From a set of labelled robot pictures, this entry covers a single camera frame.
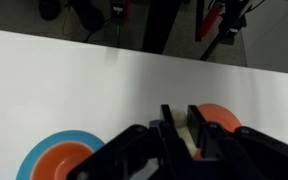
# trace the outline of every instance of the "orange center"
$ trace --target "orange center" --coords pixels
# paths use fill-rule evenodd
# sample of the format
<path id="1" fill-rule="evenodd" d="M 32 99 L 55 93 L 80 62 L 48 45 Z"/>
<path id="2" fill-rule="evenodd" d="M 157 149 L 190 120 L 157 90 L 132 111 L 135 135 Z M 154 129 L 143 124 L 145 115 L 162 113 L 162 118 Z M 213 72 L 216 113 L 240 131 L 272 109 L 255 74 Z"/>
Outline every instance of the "orange center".
<path id="1" fill-rule="evenodd" d="M 93 150 L 80 142 L 56 144 L 37 160 L 31 180 L 65 180 L 70 170 L 92 154 Z"/>

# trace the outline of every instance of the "blue plate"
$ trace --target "blue plate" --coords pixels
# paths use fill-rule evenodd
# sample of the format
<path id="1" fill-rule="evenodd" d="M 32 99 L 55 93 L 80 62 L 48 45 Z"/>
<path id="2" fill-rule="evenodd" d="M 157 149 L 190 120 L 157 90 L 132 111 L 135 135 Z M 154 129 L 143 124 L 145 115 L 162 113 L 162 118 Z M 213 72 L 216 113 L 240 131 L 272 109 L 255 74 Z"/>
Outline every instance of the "blue plate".
<path id="1" fill-rule="evenodd" d="M 29 180 L 32 169 L 38 158 L 53 145 L 65 141 L 77 141 L 84 143 L 93 151 L 97 151 L 104 146 L 104 142 L 101 141 L 98 137 L 84 131 L 70 130 L 53 134 L 38 143 L 28 153 L 17 173 L 16 180 Z"/>

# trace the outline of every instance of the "dark floor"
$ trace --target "dark floor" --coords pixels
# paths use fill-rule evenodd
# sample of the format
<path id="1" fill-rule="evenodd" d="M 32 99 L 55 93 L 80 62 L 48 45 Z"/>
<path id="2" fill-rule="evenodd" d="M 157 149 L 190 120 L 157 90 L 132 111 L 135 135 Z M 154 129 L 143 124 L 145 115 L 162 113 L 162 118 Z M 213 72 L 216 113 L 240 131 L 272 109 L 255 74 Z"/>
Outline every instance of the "dark floor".
<path id="1" fill-rule="evenodd" d="M 93 0 L 92 2 L 102 10 L 105 18 L 109 19 L 109 1 Z M 129 23 L 122 27 L 120 31 L 120 48 L 141 49 L 148 4 L 147 0 L 132 0 Z M 216 36 L 217 29 L 214 28 L 214 31 L 203 42 L 195 42 L 195 11 L 196 0 L 192 0 L 190 4 L 181 5 L 163 54 L 195 60 L 200 58 Z M 38 0 L 0 0 L 0 30 L 83 41 L 88 32 L 82 26 L 79 26 L 78 17 L 74 10 L 68 16 L 65 32 L 71 32 L 79 27 L 78 30 L 71 36 L 62 34 L 66 13 L 67 9 L 62 8 L 60 15 L 55 20 L 44 21 L 39 16 Z M 88 43 L 116 47 L 116 41 L 116 26 L 108 22 L 102 30 L 92 35 Z M 233 46 L 220 45 L 209 58 L 209 61 L 247 66 L 241 33 L 236 36 L 235 42 Z"/>

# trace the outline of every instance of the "red handle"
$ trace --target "red handle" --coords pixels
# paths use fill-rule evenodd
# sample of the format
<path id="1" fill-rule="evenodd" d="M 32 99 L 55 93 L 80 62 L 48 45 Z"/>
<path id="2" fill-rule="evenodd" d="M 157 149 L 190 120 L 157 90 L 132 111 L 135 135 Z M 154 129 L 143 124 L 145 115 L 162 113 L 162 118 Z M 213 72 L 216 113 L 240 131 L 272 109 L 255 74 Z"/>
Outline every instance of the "red handle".
<path id="1" fill-rule="evenodd" d="M 204 37 L 206 34 L 210 31 L 210 29 L 215 24 L 218 16 L 221 14 L 223 7 L 213 7 L 207 16 L 204 19 L 203 24 L 201 25 L 199 31 L 197 32 L 197 35 L 199 37 Z"/>

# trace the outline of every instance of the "orange plate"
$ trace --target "orange plate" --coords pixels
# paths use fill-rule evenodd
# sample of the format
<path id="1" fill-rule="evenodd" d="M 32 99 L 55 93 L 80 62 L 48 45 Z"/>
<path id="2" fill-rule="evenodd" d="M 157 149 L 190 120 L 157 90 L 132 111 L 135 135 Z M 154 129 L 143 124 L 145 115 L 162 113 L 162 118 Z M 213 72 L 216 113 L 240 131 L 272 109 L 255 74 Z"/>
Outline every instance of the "orange plate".
<path id="1" fill-rule="evenodd" d="M 65 180 L 70 170 L 92 154 L 93 150 L 80 142 L 58 143 L 37 160 L 31 180 Z"/>
<path id="2" fill-rule="evenodd" d="M 197 106 L 205 120 L 220 123 L 229 132 L 234 132 L 241 126 L 237 117 L 228 109 L 217 104 L 202 104 Z"/>

